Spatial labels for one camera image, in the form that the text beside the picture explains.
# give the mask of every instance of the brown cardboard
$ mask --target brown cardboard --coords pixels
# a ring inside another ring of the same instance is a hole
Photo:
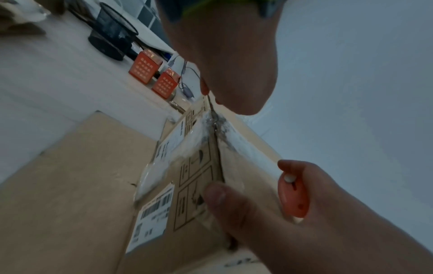
[[[96,112],[0,185],[0,273],[113,274],[156,142]]]
[[[197,136],[205,138],[202,138],[200,145],[184,151],[182,157],[174,159],[158,187],[137,203],[135,216],[139,216],[137,212],[167,185],[175,185],[164,233],[127,253],[117,274],[138,274],[143,271],[152,274],[186,273],[191,270],[197,272],[198,269],[205,273],[215,267],[233,265],[233,260],[235,265],[238,261],[257,261],[243,247],[236,252],[229,251],[227,237],[216,222],[212,222],[210,227],[203,225],[202,216],[208,213],[200,192],[208,183],[224,181],[225,176],[230,176],[230,182],[236,182],[236,185],[231,186],[266,210],[281,214],[276,193],[270,187],[274,179],[221,141],[213,123],[205,127],[205,133],[200,132],[200,128],[194,130],[194,125],[203,123],[207,115],[211,115],[211,110],[206,98],[203,102],[193,104],[178,122],[186,121],[183,142]],[[137,236],[136,231],[135,226],[130,228],[128,242],[132,235]]]

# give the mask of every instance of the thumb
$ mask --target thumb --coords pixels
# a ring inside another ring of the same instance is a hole
[[[222,228],[253,252],[269,245],[271,235],[288,233],[294,225],[267,213],[252,200],[222,183],[211,183],[204,191],[208,210]]]

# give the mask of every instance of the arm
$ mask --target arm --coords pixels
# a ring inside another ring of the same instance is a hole
[[[256,3],[210,4],[176,23],[159,10],[173,47],[197,65],[217,100],[238,114],[252,115],[275,87],[281,9],[262,18]]]

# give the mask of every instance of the cardboard box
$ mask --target cardboard box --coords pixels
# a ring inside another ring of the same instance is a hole
[[[179,79],[179,74],[171,68],[167,68],[163,73],[161,73],[157,82],[153,85],[152,90],[164,99],[168,99],[177,87]]]
[[[0,185],[0,273],[198,274],[258,263],[200,195],[224,181],[281,214],[270,187],[280,173],[207,97],[158,143],[95,113]]]
[[[161,65],[162,59],[151,50],[145,49],[138,54],[129,74],[143,84],[148,84]]]

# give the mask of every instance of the white wall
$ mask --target white wall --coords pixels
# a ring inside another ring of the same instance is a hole
[[[294,0],[252,128],[433,250],[433,1]]]

